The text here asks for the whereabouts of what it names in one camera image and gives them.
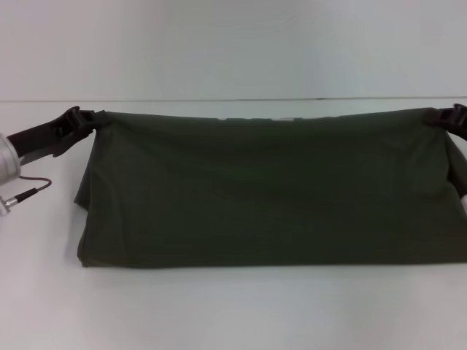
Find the white wall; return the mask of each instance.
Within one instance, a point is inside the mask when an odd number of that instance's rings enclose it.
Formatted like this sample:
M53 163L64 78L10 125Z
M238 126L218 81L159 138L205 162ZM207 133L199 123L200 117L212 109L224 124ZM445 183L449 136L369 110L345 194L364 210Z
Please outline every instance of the white wall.
M0 131L50 121L75 104L194 117L467 104L156 101L464 96L466 7L455 0L3 1ZM23 168L54 183L0 221L0 349L467 347L464 265L81 268L85 212L72 199L91 145L89 138ZM0 194L29 187L17 180Z

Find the olive green bag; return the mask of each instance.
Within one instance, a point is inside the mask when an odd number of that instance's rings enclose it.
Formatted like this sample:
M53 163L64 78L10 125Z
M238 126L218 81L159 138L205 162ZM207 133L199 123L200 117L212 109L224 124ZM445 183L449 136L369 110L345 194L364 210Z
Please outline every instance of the olive green bag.
M467 164L438 109L280 120L99 112L84 266L467 262Z

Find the robotic arm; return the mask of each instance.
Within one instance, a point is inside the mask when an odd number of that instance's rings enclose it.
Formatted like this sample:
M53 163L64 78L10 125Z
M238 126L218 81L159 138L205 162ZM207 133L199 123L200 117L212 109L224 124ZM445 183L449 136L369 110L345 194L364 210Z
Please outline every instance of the robotic arm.
M94 129L108 124L105 113L81 111L72 107L59 118L8 137L0 134L0 185L20 177L21 166L32 161L53 155L58 157L78 141L88 137ZM0 197L0 217L4 217L10 208L35 195L49 184L33 188L8 200Z

